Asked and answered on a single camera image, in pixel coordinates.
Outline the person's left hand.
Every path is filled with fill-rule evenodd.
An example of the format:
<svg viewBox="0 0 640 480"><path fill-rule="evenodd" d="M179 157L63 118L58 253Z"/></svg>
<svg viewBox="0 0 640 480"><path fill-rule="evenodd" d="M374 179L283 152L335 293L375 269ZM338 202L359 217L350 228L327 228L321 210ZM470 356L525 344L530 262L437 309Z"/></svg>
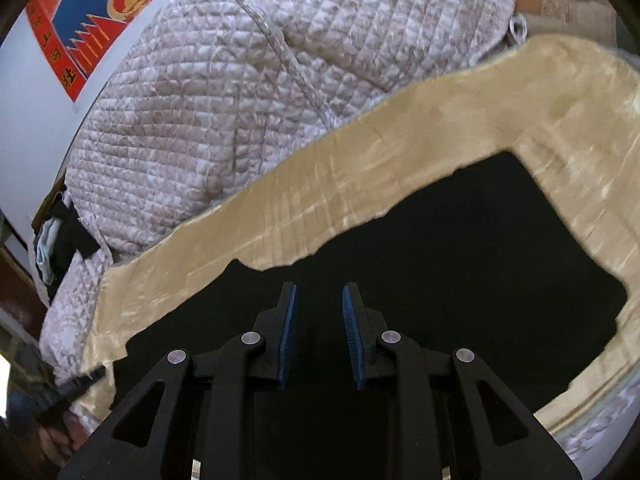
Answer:
<svg viewBox="0 0 640 480"><path fill-rule="evenodd" d="M38 427L38 438L43 455L58 468L63 468L68 460L85 444L89 434L80 419L71 412L62 416L62 425Z"/></svg>

